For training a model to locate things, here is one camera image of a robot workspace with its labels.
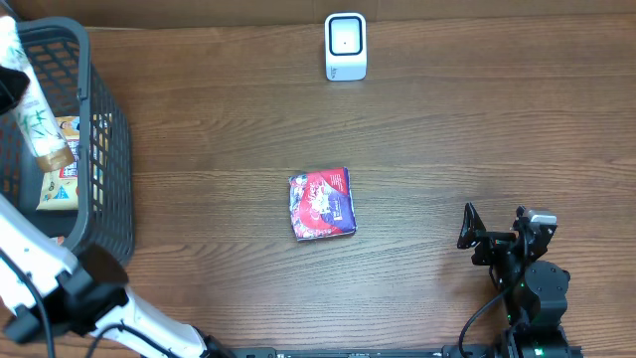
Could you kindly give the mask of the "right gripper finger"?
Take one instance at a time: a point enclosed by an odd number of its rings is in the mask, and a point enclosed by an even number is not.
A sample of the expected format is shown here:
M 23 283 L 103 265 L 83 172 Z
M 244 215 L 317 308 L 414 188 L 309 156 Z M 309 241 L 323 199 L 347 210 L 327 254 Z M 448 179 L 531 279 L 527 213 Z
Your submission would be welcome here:
M 516 219 L 514 221 L 514 230 L 516 232 L 522 232 L 525 230 L 527 223 L 528 223 L 528 218 L 526 217 L 526 207 L 525 206 L 519 206 L 516 209 Z
M 466 250 L 476 247 L 484 240 L 486 228 L 474 205 L 467 203 L 463 213 L 463 223 L 457 241 L 457 248 Z

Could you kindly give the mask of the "red purple tissue pack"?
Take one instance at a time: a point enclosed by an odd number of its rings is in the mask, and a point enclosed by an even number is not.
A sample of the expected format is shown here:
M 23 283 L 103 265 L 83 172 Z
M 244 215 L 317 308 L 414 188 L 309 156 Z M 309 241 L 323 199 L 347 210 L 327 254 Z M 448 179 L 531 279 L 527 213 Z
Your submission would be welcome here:
M 297 241 L 353 235 L 357 231 L 347 167 L 289 178 L 289 215 Z

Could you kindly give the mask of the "orange cream snack bag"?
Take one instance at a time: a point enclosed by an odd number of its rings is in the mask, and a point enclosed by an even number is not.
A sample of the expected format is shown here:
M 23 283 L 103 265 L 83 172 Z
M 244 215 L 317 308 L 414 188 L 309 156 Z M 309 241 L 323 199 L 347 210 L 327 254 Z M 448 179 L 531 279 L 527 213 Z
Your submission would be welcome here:
M 94 158 L 98 160 L 98 165 L 92 165 L 93 180 L 99 184 L 103 183 L 103 170 L 99 166 L 106 166 L 106 157 L 103 153 L 108 149 L 109 140 L 106 138 L 109 132 L 109 125 L 112 123 L 112 114 L 95 114 L 93 120 L 101 128 L 94 129 L 92 137 L 97 139 L 97 145 L 92 147 Z M 65 135 L 75 162 L 60 170 L 45 173 L 37 211 L 71 211 L 79 208 L 78 187 L 78 163 L 80 144 L 80 118 L 78 116 L 61 116 L 56 121 L 59 128 Z

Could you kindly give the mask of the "white tube gold cap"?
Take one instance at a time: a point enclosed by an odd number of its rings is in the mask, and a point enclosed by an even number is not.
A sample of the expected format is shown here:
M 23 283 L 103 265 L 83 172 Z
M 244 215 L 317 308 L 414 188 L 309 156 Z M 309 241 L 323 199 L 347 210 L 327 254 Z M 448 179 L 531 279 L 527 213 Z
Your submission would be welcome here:
M 17 107 L 10 111 L 26 146 L 43 172 L 53 172 L 75 162 L 62 130 L 18 36 L 16 21 L 1 18 L 1 66 L 23 73 L 29 79 Z

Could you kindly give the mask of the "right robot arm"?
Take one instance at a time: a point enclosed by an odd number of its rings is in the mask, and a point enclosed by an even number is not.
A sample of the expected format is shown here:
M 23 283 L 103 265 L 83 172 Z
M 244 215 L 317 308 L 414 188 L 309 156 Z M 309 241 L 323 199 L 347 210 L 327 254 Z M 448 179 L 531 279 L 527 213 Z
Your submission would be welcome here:
M 479 308 L 460 331 L 456 352 L 461 357 L 580 357 L 569 345 L 561 326 L 567 310 L 568 271 L 541 256 L 557 230 L 557 216 L 549 211 L 516 210 L 508 232 L 486 229 L 472 203 L 465 205 L 457 241 L 460 250 L 472 249 L 472 264 L 489 269 L 497 295 Z M 501 302 L 509 327 L 490 346 L 464 343 L 471 325 Z

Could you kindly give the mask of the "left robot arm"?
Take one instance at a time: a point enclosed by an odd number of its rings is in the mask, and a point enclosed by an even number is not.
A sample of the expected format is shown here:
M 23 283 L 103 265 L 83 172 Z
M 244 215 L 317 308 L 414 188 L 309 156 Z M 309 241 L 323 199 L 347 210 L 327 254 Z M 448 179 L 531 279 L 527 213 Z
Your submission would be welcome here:
M 14 316 L 4 328 L 16 343 L 74 332 L 118 342 L 144 357 L 229 357 L 216 338 L 177 322 L 128 287 L 124 268 L 92 246 L 80 256 L 55 244 L 7 200 L 1 202 L 1 298 Z

